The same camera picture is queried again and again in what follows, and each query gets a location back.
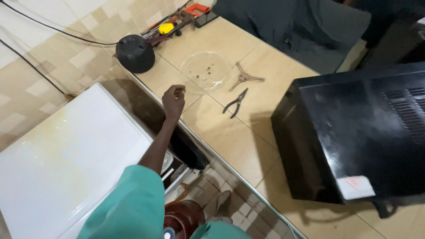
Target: clear glass plate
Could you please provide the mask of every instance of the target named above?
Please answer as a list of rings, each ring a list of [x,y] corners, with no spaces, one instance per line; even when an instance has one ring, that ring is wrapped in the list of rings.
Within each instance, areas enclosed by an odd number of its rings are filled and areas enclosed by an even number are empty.
[[[187,58],[180,66],[187,78],[186,90],[195,94],[209,94],[223,87],[228,81],[232,63],[223,55],[204,51]]]

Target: tiled wall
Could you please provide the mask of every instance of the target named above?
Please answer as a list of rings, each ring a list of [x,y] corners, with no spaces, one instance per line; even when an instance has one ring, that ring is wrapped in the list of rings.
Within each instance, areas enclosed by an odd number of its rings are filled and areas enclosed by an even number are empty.
[[[185,0],[22,0],[13,7],[49,25],[89,40],[116,42],[138,34]],[[0,5],[0,38],[16,48],[66,93],[95,82],[117,98],[131,87],[115,47],[88,44],[56,33]],[[22,59],[0,44],[0,151],[67,102]]]

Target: smartphone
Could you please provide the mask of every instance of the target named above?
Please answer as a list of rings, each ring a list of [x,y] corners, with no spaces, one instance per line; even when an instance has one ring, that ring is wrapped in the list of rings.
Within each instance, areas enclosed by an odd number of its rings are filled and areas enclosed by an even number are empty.
[[[218,16],[213,12],[210,11],[204,15],[199,16],[198,18],[195,19],[195,26],[197,28],[201,28],[203,27],[205,24],[209,23],[210,21],[214,20],[218,18]]]

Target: black round object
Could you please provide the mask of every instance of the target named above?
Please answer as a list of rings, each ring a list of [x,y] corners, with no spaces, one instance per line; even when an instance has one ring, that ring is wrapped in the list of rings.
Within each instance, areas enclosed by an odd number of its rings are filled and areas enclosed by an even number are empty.
[[[115,54],[124,68],[132,73],[147,72],[155,63],[152,45],[140,35],[128,35],[116,44]]]

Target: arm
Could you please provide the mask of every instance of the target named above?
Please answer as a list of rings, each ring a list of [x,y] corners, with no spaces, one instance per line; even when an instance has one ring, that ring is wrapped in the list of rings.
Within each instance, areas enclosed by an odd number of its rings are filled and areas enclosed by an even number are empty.
[[[161,174],[165,152],[170,143],[174,128],[179,122],[184,107],[184,85],[171,86],[162,97],[166,119],[161,131],[140,159],[138,165],[145,166]]]

